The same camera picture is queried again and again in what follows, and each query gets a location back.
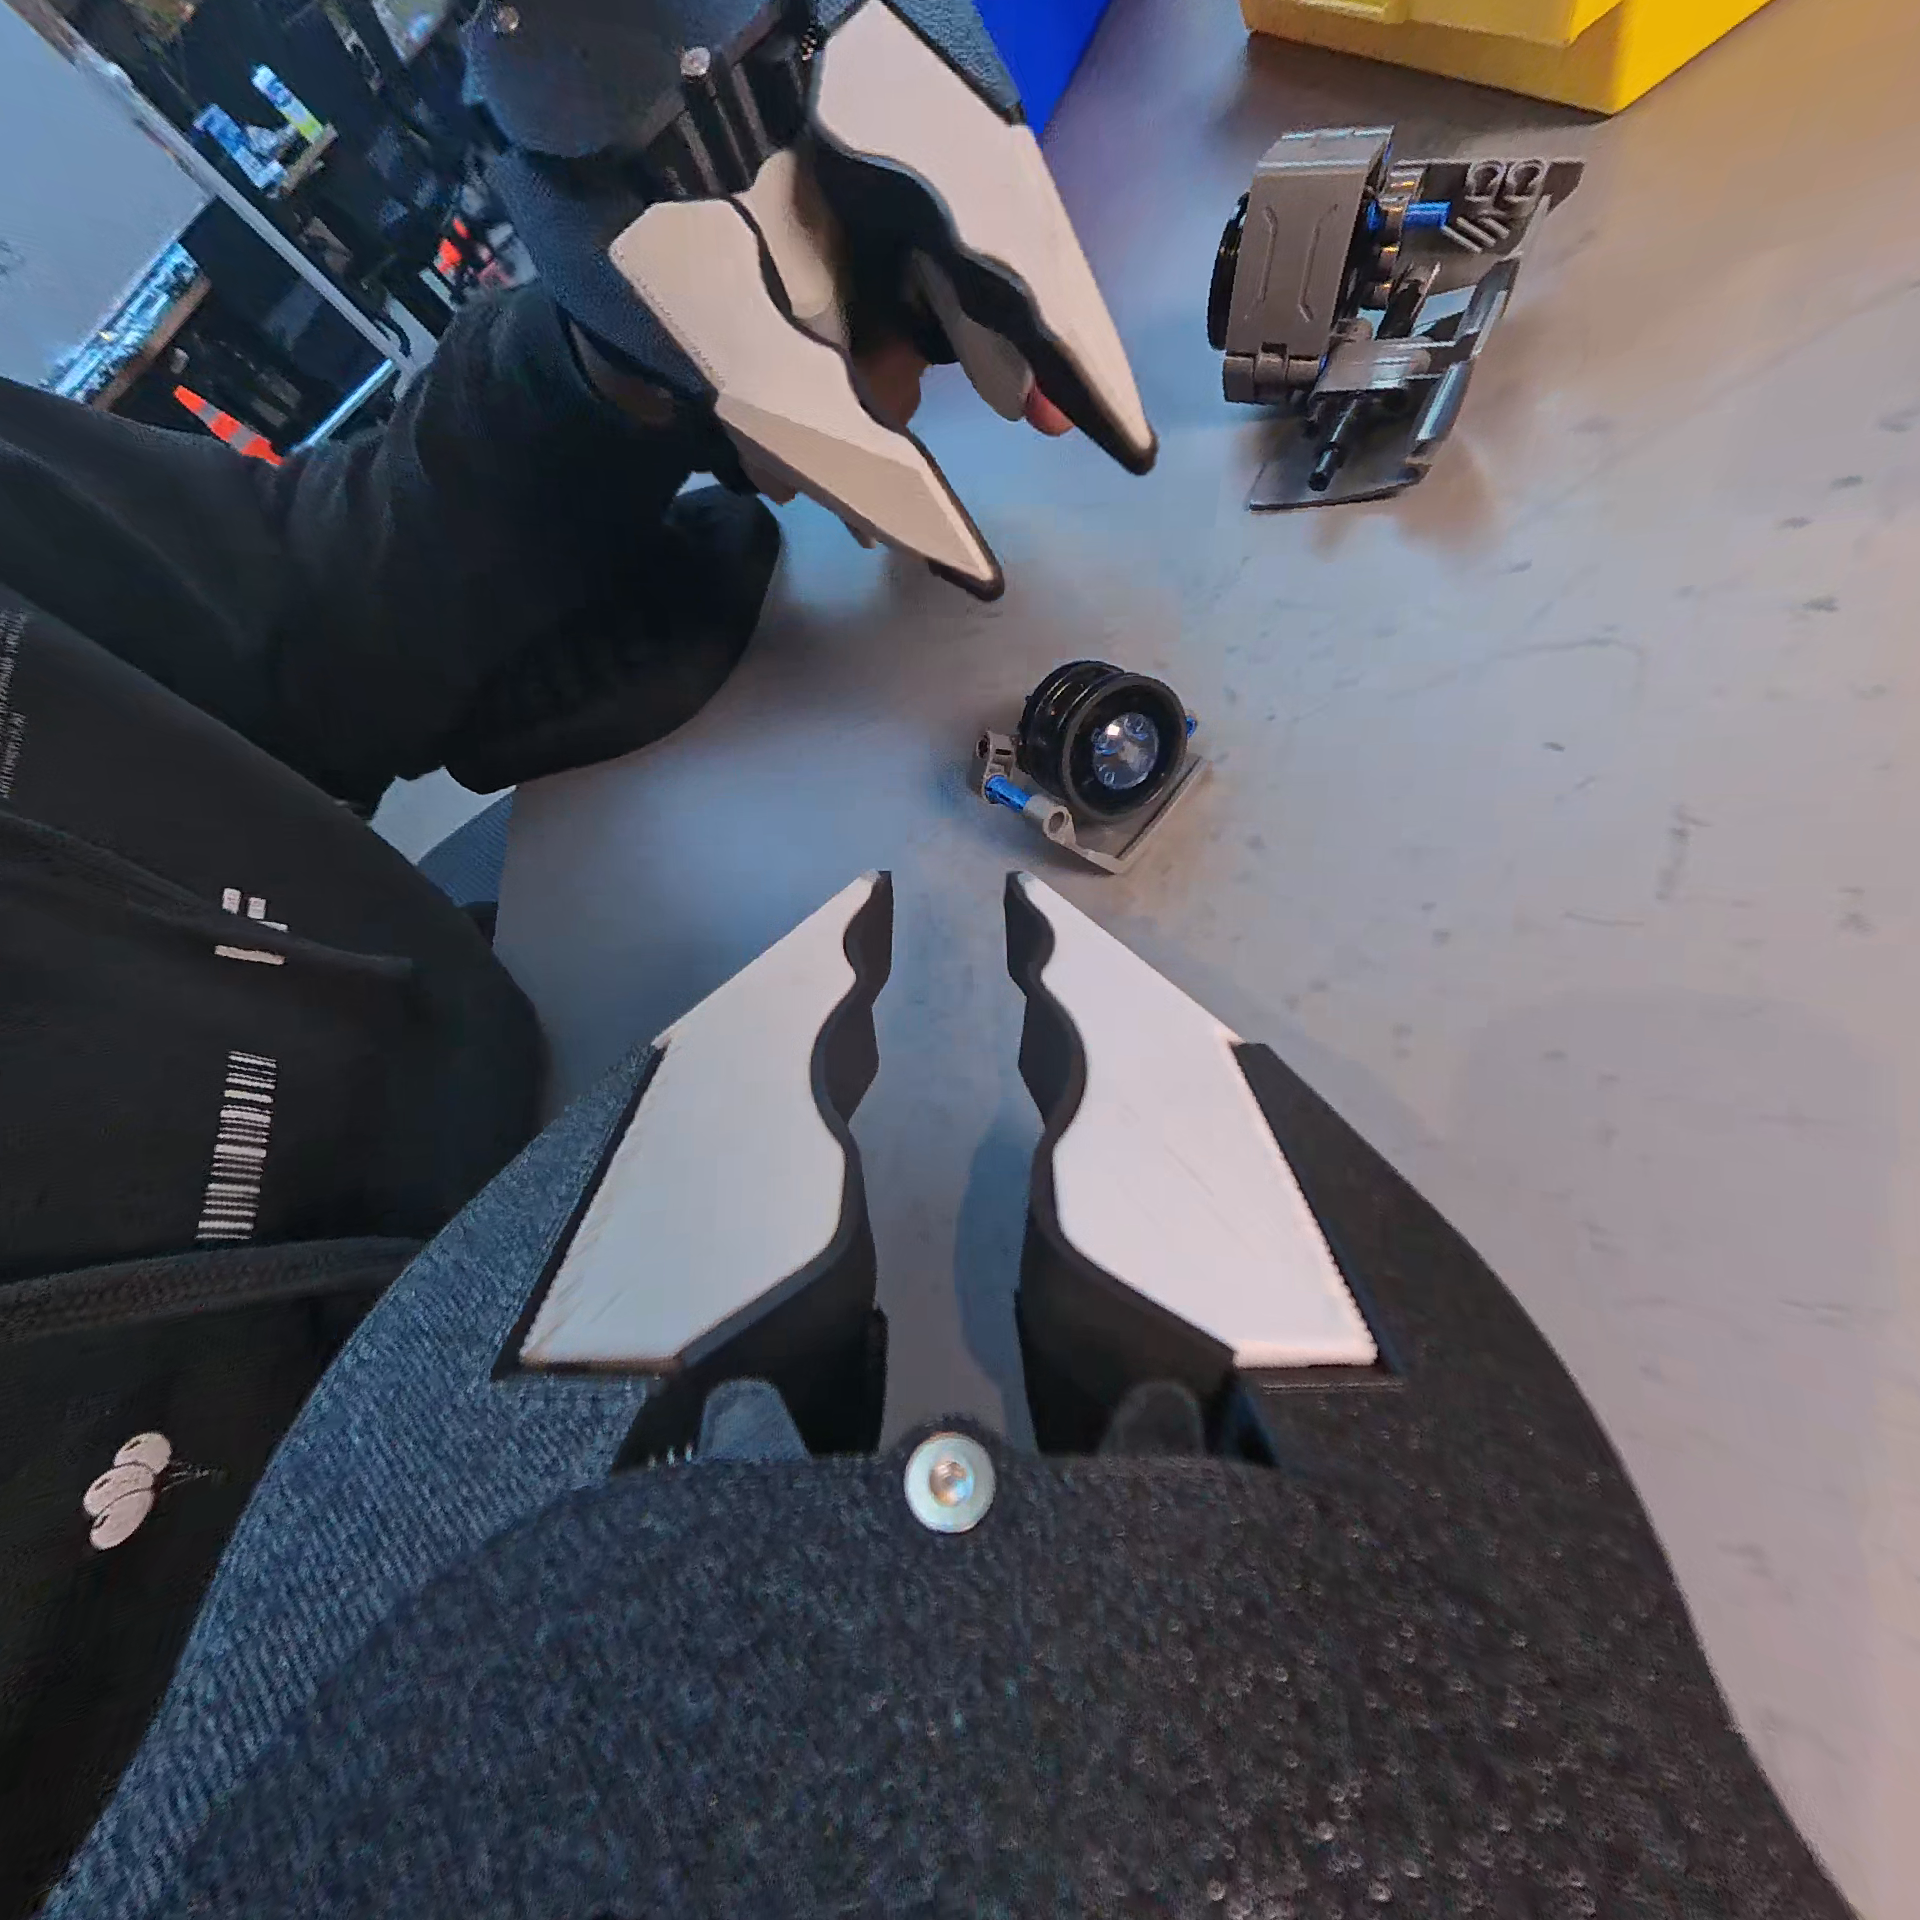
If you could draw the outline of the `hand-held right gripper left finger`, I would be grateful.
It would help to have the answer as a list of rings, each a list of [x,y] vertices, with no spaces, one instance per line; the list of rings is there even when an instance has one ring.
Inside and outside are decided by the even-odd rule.
[[[672,1022],[516,1327],[516,1374],[640,1385],[625,1448],[773,1385],[814,1454],[881,1442],[886,1324],[850,1121],[877,1071],[894,879],[869,871]]]

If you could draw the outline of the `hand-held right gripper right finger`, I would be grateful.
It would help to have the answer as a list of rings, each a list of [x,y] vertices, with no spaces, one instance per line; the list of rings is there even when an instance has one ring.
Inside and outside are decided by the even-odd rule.
[[[1045,1454],[1094,1454],[1174,1388],[1202,1442],[1267,1454],[1262,1397],[1378,1385],[1365,1289],[1292,1166],[1280,1061],[1035,873],[1003,884],[1041,1119],[1016,1327]]]

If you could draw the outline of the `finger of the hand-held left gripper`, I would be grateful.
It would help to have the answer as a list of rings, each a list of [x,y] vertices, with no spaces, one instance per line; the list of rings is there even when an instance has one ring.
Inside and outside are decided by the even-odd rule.
[[[1006,343],[1041,396],[1130,472],[1160,438],[1058,185],[1019,112],[1003,112],[917,21],[845,12],[812,61],[809,124],[849,237],[922,253],[971,330]]]
[[[998,560],[924,445],[869,408],[843,348],[781,311],[761,272],[761,234],[737,204],[654,204],[611,245],[611,261],[698,367],[746,469],[974,597],[1002,597]]]

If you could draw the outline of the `grey curved brick panel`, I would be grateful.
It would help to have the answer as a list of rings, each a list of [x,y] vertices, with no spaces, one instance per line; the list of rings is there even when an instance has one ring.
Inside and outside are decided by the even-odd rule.
[[[1192,793],[1195,793],[1212,775],[1212,760],[1197,752],[1188,752],[1185,762],[1174,770],[1169,784],[1147,799],[1141,808],[1130,812],[1117,821],[1094,821],[1090,815],[1072,812],[1072,806],[1052,794],[1041,784],[1034,784],[1027,775],[1018,767],[1018,740],[1011,734],[1002,730],[980,730],[976,737],[976,767],[974,767],[974,789],[980,797],[980,784],[986,777],[1003,775],[1019,781],[1027,789],[1035,789],[1046,793],[1056,802],[1056,812],[1045,823],[1027,818],[1018,812],[1008,813],[1018,815],[1035,831],[1045,844],[1056,850],[1067,852],[1069,856],[1088,864],[1090,869],[1109,876],[1125,876],[1138,864],[1144,850],[1147,847],[1149,838],[1161,830],[1169,818],[1180,808]]]

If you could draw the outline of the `person's left hand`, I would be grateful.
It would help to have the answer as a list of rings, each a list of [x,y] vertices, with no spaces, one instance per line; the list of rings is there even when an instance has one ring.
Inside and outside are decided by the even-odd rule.
[[[913,424],[922,407],[924,374],[931,367],[918,348],[905,336],[882,334],[854,348],[853,359],[881,417],[896,426]],[[1027,390],[1022,421],[1046,438],[1062,438],[1072,431],[1072,421],[1037,384]]]

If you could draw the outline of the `blue plastic storage bin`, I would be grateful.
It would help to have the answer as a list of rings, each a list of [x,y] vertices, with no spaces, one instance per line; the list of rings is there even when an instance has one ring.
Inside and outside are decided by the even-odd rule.
[[[1002,61],[1013,74],[1024,116],[1045,132],[1072,74],[1088,54],[1112,1],[976,1]]]

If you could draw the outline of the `yellow plastic storage bin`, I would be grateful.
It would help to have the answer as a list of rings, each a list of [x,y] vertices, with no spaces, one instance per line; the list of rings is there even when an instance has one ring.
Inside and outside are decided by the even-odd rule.
[[[1760,1],[1244,1],[1250,33],[1614,113]]]

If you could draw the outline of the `large whiteboard on stand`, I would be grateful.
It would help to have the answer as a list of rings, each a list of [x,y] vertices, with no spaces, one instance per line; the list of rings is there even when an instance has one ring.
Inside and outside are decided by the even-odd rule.
[[[42,5],[3,6],[3,372],[40,384],[108,322],[205,205],[222,204],[374,353],[426,356],[411,322],[353,298],[225,159],[173,127]]]

